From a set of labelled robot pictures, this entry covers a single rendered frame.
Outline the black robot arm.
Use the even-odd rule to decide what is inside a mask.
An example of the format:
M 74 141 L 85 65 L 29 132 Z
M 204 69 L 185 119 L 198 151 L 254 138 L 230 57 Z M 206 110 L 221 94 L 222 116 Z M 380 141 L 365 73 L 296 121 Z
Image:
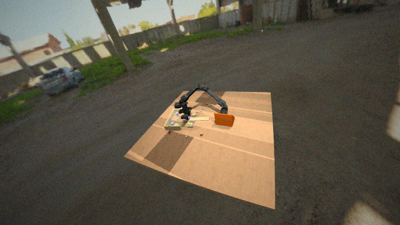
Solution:
M 187 104 L 188 104 L 187 100 L 197 89 L 206 91 L 215 100 L 218 101 L 218 105 L 220 105 L 222 107 L 220 110 L 220 114 L 228 114 L 228 105 L 226 104 L 226 102 L 223 99 L 219 98 L 215 93 L 213 93 L 205 83 L 195 85 L 187 94 L 181 96 L 181 99 L 179 100 L 179 102 L 175 102 L 174 108 L 182 107 L 182 109 L 186 109 Z

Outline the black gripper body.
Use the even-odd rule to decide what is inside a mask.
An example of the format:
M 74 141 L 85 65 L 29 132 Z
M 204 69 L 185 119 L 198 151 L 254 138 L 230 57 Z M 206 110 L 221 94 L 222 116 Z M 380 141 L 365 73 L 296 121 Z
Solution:
M 184 111 L 184 115 L 181 116 L 181 119 L 186 119 L 188 116 L 188 112 L 191 110 L 191 107 L 187 107 L 186 109 L 182 109 Z

